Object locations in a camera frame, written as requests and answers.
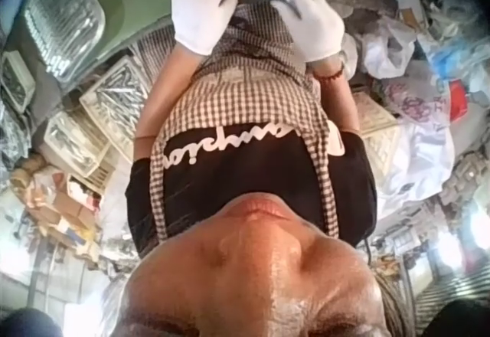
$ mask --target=red object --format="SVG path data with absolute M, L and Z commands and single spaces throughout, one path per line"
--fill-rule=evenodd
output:
M 468 100 L 466 90 L 461 80 L 449 83 L 451 90 L 451 123 L 468 112 Z

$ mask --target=nose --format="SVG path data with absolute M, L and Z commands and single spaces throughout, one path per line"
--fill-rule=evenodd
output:
M 260 211 L 248 214 L 220 244 L 226 267 L 262 283 L 286 282 L 299 269 L 300 241 L 286 230 L 287 220 Z

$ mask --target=cardboard box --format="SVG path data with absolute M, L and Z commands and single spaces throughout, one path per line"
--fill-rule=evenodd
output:
M 61 214 L 48 207 L 41 207 L 39 209 L 29 208 L 28 212 L 34 219 L 45 224 L 57 225 L 60 223 Z
M 74 226 L 88 230 L 96 226 L 95 214 L 62 191 L 57 193 L 52 207 Z

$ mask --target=forearm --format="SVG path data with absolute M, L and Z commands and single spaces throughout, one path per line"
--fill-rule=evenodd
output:
M 149 157 L 170 112 L 188 89 L 202 57 L 177 44 L 150 91 L 136 126 L 134 160 Z
M 311 64 L 315 75 L 330 77 L 341 69 L 341 61 L 338 57 L 329 57 Z M 359 133 L 358 108 L 352 96 L 351 87 L 344 75 L 321 83 L 322 106 L 328 118 L 344 132 Z

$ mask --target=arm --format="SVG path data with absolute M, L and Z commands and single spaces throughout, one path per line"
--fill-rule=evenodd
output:
M 341 69 L 338 53 L 344 21 L 326 0 L 296 0 L 301 19 L 282 2 L 273 1 L 296 46 L 318 77 L 335 76 Z M 345 132 L 360 130 L 358 110 L 344 76 L 322 81 L 322 105 L 328 117 Z
M 202 56 L 177 44 L 168 57 L 162 72 L 146 100 L 134 141 L 134 161 L 148 158 L 163 123 L 187 90 Z
M 342 68 L 339 57 L 331 56 L 310 65 L 316 76 L 330 77 Z M 322 106 L 328 118 L 341 132 L 358 134 L 361 131 L 358 107 L 352 96 L 351 87 L 342 74 L 339 78 L 321 82 Z
M 164 122 L 188 89 L 199 64 L 223 36 L 237 4 L 238 0 L 171 0 L 177 45 L 143 107 L 136 127 L 134 161 L 152 154 Z

